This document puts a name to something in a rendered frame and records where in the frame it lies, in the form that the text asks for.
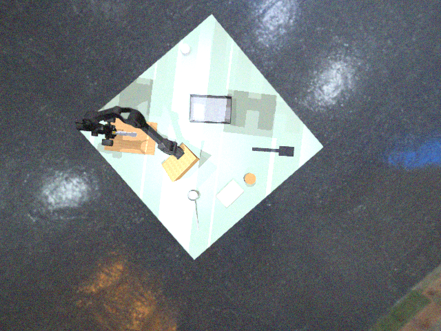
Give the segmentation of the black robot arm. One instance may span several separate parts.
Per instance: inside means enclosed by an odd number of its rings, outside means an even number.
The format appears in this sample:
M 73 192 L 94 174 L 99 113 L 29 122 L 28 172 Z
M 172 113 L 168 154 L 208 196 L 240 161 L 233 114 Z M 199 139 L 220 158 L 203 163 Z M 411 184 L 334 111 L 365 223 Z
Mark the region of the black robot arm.
M 121 113 L 129 113 L 127 119 L 121 116 Z M 157 131 L 155 131 L 145 120 L 145 117 L 138 111 L 130 107 L 114 106 L 101 111 L 87 111 L 82 120 L 76 119 L 75 126 L 77 130 L 84 130 L 91 132 L 91 137 L 98 137 L 103 135 L 106 127 L 99 123 L 100 121 L 117 118 L 124 124 L 132 126 L 133 128 L 141 129 L 158 144 L 158 149 L 165 154 L 175 156 L 178 160 L 185 154 L 183 149 L 177 146 L 176 141 L 164 139 Z

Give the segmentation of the grey saucepan with thin handle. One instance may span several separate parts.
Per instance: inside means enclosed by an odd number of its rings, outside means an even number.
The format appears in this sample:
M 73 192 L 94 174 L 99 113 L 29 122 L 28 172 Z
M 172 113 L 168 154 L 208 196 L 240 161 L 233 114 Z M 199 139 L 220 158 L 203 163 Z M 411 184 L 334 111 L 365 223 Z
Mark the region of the grey saucepan with thin handle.
M 196 216 L 196 208 L 195 208 L 195 203 L 194 203 L 194 201 L 197 200 L 197 198 L 198 198 L 198 192 L 197 192 L 196 190 L 190 190 L 189 193 L 188 193 L 188 195 L 187 195 L 187 198 L 188 198 L 190 201 L 193 201 L 193 204 L 194 204 L 194 211 L 195 211 L 195 216 Z M 196 224 L 197 224 L 197 228 L 198 228 L 198 220 L 197 220 L 197 216 L 196 216 Z M 199 230 L 199 228 L 198 228 L 198 230 Z

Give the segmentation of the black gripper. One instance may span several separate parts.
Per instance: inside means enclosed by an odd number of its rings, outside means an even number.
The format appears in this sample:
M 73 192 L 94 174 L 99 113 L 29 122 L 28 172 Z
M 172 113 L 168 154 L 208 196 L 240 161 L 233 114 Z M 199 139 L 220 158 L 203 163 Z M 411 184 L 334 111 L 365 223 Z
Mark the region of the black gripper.
M 106 127 L 106 131 L 103 133 L 105 135 L 106 139 L 102 139 L 102 145 L 103 146 L 113 146 L 113 140 L 116 134 L 112 134 L 112 131 L 116 131 L 116 126 L 112 125 L 111 123 L 116 123 L 116 118 L 106 119 L 104 122 L 107 122 L 104 126 Z

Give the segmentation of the white cylinder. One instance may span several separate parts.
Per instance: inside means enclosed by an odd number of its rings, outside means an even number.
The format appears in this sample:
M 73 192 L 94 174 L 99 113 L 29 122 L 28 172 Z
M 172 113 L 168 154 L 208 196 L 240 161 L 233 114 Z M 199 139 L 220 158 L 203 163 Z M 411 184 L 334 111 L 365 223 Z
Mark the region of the white cylinder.
M 181 51 L 184 56 L 189 56 L 191 52 L 189 46 L 186 44 L 181 46 Z

